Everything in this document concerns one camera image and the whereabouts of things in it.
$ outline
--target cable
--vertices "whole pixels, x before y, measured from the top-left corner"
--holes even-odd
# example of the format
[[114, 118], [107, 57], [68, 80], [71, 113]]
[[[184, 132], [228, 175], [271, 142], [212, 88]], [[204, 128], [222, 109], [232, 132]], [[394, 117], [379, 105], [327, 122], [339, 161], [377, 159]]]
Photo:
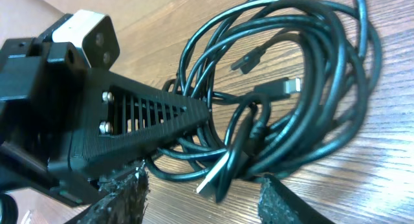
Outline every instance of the cable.
[[[166, 173], [157, 168], [151, 158], [147, 160], [149, 170], [157, 177], [175, 182], [205, 177], [197, 191], [204, 193], [204, 187], [208, 186], [209, 191], [214, 188], [216, 202], [221, 202], [232, 179], [258, 181], [261, 178], [258, 175], [263, 173], [286, 177], [300, 166], [345, 146], [364, 122], [368, 98], [382, 67], [381, 42], [368, 20], [366, 1], [354, 0], [354, 3], [355, 8], [319, 0], [248, 0], [205, 23], [188, 40], [180, 57], [177, 78], [167, 81], [163, 90], [168, 91], [173, 85], [173, 93], [202, 100], [211, 112], [210, 120], [199, 126], [194, 135], [187, 133], [177, 139], [183, 152], [165, 148], [158, 151], [168, 157], [187, 160], [195, 171], [189, 174]], [[248, 21], [232, 26], [243, 12], [256, 8], [260, 11]], [[285, 8], [295, 8], [305, 14], [268, 16]], [[355, 47], [347, 39], [337, 12], [358, 21]], [[186, 76], [196, 43], [218, 24], [204, 53]], [[291, 41], [298, 44], [303, 53], [303, 84], [300, 80], [284, 78], [259, 84], [252, 92], [241, 96], [214, 91], [215, 66], [232, 45], [246, 36], [274, 29], [281, 30], [236, 61], [232, 70], [249, 73], [269, 47]], [[366, 75], [364, 60], [368, 45], [373, 51], [373, 61], [369, 75]], [[340, 100], [352, 87], [356, 87], [356, 102], [335, 118]], [[327, 90], [325, 98], [322, 95], [324, 89]], [[295, 108], [270, 123], [271, 103], [289, 98], [296, 92], [300, 95]], [[213, 123], [213, 104], [239, 104], [224, 140], [219, 138]], [[233, 138], [235, 127], [246, 108], [249, 112]], [[328, 133], [340, 126], [344, 128], [335, 138], [324, 140]], [[201, 144], [194, 143], [193, 137], [197, 137]]]

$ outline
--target metal screw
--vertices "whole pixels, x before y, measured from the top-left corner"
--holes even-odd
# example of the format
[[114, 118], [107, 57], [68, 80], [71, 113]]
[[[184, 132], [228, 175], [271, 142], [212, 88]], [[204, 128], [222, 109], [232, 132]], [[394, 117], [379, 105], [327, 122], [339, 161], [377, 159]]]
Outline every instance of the metal screw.
[[110, 122], [101, 122], [99, 125], [99, 131], [101, 134], [110, 134], [113, 131], [112, 124]]
[[102, 33], [96, 34], [96, 45], [102, 47], [104, 44], [104, 35]]
[[109, 61], [111, 60], [111, 55], [109, 54], [109, 52], [105, 52], [103, 54], [103, 60], [104, 63], [109, 63]]
[[102, 101], [104, 102], [113, 102], [114, 101], [114, 95], [112, 95], [111, 92], [105, 91], [102, 93]]

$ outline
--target wooden table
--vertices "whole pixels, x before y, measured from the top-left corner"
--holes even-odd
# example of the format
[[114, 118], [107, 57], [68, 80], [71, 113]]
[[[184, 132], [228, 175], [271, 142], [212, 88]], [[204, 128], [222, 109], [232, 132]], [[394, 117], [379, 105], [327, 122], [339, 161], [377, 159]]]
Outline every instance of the wooden table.
[[[45, 1], [62, 12], [86, 8], [109, 13], [121, 48], [112, 71], [161, 88], [164, 81], [175, 77], [188, 38], [207, 20], [245, 0]], [[351, 0], [331, 1], [351, 5]], [[370, 19], [380, 33], [385, 53], [382, 77], [370, 98], [364, 127], [346, 147], [304, 166], [283, 183], [337, 223], [414, 223], [414, 0], [368, 3]], [[244, 14], [241, 19], [252, 14]], [[343, 18], [343, 23], [354, 40], [355, 22]], [[217, 67], [215, 88], [243, 94], [268, 80], [301, 77], [301, 53], [290, 43], [270, 48], [249, 75], [229, 72], [232, 62], [273, 33], [237, 42]], [[207, 40], [201, 39], [194, 58], [201, 55]], [[274, 104], [272, 121], [292, 108], [295, 101], [293, 98]], [[346, 106], [353, 99], [344, 101]], [[214, 107], [221, 136], [234, 109], [235, 106]], [[169, 158], [157, 164], [171, 172], [190, 170], [186, 162]], [[216, 205], [195, 193], [200, 181], [169, 183], [149, 176], [151, 192], [144, 223], [260, 223], [260, 185], [234, 181], [227, 199]], [[38, 200], [37, 205], [49, 204], [45, 207], [49, 212], [40, 210], [39, 215], [51, 223], [62, 222], [79, 211]]]

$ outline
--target screw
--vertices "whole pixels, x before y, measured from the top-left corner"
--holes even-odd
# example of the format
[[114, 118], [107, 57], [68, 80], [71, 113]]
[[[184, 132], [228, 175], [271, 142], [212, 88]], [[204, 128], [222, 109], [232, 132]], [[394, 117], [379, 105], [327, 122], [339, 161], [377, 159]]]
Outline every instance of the screw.
[[112, 133], [113, 129], [112, 129], [112, 124], [109, 122], [101, 122], [101, 124], [99, 125], [99, 131], [101, 132], [101, 134], [110, 134]]
[[104, 35], [102, 33], [96, 34], [96, 45], [102, 47], [104, 44]]
[[103, 60], [104, 63], [109, 63], [109, 61], [111, 60], [111, 55], [109, 54], [109, 52], [105, 52], [103, 54]]
[[104, 102], [113, 102], [114, 101], [114, 95], [112, 95], [111, 92], [105, 91], [102, 93], [102, 101]]

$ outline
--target cable connector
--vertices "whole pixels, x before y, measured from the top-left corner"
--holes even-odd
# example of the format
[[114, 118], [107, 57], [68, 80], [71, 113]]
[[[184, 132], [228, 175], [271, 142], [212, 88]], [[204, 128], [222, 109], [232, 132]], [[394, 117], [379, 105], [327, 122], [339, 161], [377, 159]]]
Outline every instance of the cable connector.
[[256, 65], [260, 63], [260, 57], [262, 57], [265, 53], [265, 50], [261, 49], [260, 47], [256, 47], [244, 55], [242, 58], [234, 62], [230, 68], [233, 71], [239, 69], [240, 73], [248, 74]]
[[254, 92], [263, 93], [270, 97], [271, 101], [289, 98], [291, 94], [301, 91], [300, 78], [281, 78], [254, 87]]

